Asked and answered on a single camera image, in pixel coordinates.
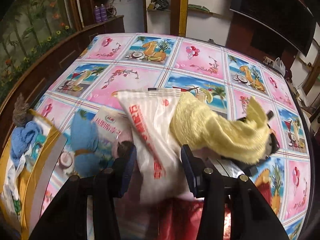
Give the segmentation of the black cylindrical motor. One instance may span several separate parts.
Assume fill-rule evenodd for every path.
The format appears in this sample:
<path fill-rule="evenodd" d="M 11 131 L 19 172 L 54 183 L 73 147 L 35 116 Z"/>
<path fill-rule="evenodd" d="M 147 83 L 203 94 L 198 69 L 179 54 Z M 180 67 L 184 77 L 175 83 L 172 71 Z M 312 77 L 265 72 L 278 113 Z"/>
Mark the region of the black cylindrical motor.
<path fill-rule="evenodd" d="M 277 150 L 279 150 L 280 145 L 279 141 L 272 131 L 272 128 L 269 124 L 267 124 L 269 128 L 268 139 L 265 143 L 263 154 L 259 157 L 257 161 L 254 163 L 244 162 L 240 159 L 234 159 L 231 157 L 221 157 L 219 162 L 221 165 L 226 165 L 228 167 L 232 167 L 235 170 L 242 171 L 243 174 L 251 177 L 258 173 L 258 167 L 266 163 L 272 155 L 274 155 Z"/>

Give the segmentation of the green white herbal packet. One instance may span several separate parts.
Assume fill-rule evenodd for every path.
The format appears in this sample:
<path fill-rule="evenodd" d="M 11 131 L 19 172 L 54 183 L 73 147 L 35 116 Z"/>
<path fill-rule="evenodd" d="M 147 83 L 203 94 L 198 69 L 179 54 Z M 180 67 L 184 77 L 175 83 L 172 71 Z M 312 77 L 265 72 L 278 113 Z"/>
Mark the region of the green white herbal packet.
<path fill-rule="evenodd" d="M 25 156 L 22 155 L 17 168 L 11 158 L 5 163 L 4 183 L 1 186 L 1 201 L 9 218 L 13 221 L 20 221 L 22 203 L 18 192 L 18 176 L 25 167 Z"/>

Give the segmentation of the black television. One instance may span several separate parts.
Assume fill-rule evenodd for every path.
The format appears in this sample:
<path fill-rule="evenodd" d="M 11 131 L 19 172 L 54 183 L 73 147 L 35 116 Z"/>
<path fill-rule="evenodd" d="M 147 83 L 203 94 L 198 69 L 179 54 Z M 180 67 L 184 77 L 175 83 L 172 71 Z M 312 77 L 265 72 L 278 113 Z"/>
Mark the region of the black television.
<path fill-rule="evenodd" d="M 311 47 L 316 19 L 299 0 L 232 0 L 230 10 L 268 27 L 303 55 Z"/>

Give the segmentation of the purple bottle pair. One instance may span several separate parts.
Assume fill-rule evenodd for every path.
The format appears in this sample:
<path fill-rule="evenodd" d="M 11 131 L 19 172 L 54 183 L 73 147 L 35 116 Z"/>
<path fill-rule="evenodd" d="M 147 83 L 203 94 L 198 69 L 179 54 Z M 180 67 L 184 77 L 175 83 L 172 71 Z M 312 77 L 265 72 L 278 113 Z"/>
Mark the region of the purple bottle pair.
<path fill-rule="evenodd" d="M 107 11 L 106 7 L 101 4 L 100 6 L 95 6 L 94 8 L 95 21 L 97 23 L 106 22 L 107 21 Z"/>

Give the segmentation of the blue cloth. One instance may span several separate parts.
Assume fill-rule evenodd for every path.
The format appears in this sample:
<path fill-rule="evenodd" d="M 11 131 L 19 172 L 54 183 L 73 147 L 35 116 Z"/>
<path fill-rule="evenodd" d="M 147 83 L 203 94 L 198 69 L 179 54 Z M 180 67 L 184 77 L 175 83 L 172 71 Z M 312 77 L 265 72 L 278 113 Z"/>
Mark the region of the blue cloth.
<path fill-rule="evenodd" d="M 80 177 L 90 177 L 100 171 L 100 158 L 95 153 L 98 142 L 96 123 L 76 113 L 71 123 L 71 149 L 75 153 L 75 171 Z"/>

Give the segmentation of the dark items on shelf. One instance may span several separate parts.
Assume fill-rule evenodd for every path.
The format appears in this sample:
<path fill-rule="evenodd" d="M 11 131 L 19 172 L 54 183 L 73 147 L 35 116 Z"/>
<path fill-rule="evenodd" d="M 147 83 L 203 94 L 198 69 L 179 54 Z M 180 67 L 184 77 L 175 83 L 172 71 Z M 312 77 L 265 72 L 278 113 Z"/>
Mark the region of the dark items on shelf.
<path fill-rule="evenodd" d="M 147 11 L 151 10 L 167 10 L 169 8 L 168 0 L 151 0 L 147 7 Z"/>

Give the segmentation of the colourful printed tablecloth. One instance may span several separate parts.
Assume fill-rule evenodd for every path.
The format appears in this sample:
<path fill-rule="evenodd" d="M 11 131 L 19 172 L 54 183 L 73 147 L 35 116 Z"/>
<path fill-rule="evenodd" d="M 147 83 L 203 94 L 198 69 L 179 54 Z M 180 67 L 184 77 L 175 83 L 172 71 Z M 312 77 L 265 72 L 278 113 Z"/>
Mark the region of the colourful printed tablecloth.
<path fill-rule="evenodd" d="M 285 79 L 270 67 L 218 45 L 156 34 L 96 35 L 35 105 L 62 133 L 75 113 L 92 119 L 100 107 L 122 113 L 114 92 L 149 87 L 189 91 L 231 120 L 245 116 L 250 97 L 274 116 L 279 150 L 251 180 L 289 239 L 308 222 L 312 183 L 309 128 Z"/>

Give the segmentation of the blue towel in box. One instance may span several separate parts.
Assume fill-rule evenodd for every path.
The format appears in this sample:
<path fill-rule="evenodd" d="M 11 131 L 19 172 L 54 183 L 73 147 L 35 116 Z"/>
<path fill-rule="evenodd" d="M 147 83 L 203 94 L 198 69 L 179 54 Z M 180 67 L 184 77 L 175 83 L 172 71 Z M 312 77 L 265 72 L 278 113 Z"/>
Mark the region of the blue towel in box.
<path fill-rule="evenodd" d="M 43 129 L 35 121 L 26 123 L 24 127 L 15 127 L 11 135 L 10 157 L 17 168 L 21 156 L 34 144 L 36 137 L 43 133 Z"/>

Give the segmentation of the white plastic bag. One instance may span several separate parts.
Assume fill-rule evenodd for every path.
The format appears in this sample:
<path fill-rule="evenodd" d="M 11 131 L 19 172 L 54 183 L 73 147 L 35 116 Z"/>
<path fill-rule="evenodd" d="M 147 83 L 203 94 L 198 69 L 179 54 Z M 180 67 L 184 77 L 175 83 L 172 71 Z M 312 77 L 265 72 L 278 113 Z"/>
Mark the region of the white plastic bag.
<path fill-rule="evenodd" d="M 278 57 L 274 60 L 272 64 L 272 68 L 280 72 L 280 74 L 284 77 L 286 74 L 286 68 L 281 59 Z"/>

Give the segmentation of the yellow fluffy cloth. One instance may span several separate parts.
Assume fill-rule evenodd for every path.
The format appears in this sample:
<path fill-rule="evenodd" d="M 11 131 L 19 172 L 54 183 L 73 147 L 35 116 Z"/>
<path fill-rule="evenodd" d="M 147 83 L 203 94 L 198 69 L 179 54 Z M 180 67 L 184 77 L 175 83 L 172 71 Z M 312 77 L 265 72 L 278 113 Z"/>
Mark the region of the yellow fluffy cloth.
<path fill-rule="evenodd" d="M 218 155 L 254 163 L 263 154 L 268 139 L 268 118 L 255 98 L 249 98 L 245 121 L 231 121 L 209 106 L 182 92 L 170 129 L 180 145 L 192 150 L 210 148 Z"/>

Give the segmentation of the red foil snack bag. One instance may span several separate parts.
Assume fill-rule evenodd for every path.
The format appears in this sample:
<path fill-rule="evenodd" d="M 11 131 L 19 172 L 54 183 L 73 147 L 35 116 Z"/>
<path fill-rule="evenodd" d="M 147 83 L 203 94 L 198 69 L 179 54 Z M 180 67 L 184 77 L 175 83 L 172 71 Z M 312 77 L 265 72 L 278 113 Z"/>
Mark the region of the red foil snack bag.
<path fill-rule="evenodd" d="M 122 239 L 196 239 L 203 201 L 169 198 L 148 206 L 124 196 L 115 208 Z"/>

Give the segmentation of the white red-lettered snack bag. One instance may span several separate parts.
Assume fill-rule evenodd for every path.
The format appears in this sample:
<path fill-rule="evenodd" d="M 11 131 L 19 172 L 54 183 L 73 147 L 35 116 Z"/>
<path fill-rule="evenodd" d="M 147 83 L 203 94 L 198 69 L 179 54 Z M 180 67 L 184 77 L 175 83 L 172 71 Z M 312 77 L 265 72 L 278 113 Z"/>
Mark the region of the white red-lettered snack bag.
<path fill-rule="evenodd" d="M 170 131 L 180 95 L 181 91 L 174 88 L 117 91 L 137 149 L 142 204 L 156 204 L 171 197 L 194 200 L 182 167 L 181 147 Z"/>

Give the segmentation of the gold cardboard box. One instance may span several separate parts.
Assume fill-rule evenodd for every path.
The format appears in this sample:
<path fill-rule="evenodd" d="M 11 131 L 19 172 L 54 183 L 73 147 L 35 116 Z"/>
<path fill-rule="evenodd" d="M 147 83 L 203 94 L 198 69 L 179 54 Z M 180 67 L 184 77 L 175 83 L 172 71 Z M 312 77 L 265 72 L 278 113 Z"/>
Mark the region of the gold cardboard box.
<path fill-rule="evenodd" d="M 40 148 L 35 162 L 30 168 L 24 167 L 14 180 L 18 200 L 12 198 L 12 192 L 5 187 L 7 173 L 13 166 L 10 160 L 11 140 L 8 140 L 1 156 L 1 211 L 5 221 L 20 234 L 21 239 L 28 239 L 42 212 L 46 189 L 66 144 L 66 137 L 47 118 L 31 109 L 34 120 L 44 126 L 46 140 Z"/>

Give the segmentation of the grey knitted pouch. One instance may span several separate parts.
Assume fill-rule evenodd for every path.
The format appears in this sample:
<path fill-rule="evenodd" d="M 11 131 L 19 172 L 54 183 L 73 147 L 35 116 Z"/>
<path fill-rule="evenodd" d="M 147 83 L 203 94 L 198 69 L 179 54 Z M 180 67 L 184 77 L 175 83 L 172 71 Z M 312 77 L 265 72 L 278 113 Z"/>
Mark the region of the grey knitted pouch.
<path fill-rule="evenodd" d="M 32 120 L 32 115 L 29 113 L 30 106 L 22 95 L 18 96 L 15 102 L 15 107 L 12 113 L 12 121 L 16 127 L 25 127 Z"/>

